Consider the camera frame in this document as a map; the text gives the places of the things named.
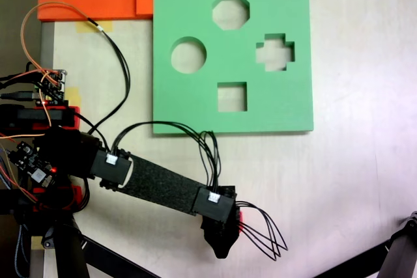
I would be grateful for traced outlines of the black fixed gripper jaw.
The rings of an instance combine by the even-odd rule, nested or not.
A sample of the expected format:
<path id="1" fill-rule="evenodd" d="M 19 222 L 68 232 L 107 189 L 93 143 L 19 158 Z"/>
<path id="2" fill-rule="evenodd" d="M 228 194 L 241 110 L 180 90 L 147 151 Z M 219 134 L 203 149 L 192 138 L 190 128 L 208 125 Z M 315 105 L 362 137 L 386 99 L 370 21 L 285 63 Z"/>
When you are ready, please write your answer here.
<path id="1" fill-rule="evenodd" d="M 214 242 L 211 244 L 214 254 L 218 259 L 227 258 L 232 246 L 233 243 L 230 242 Z"/>

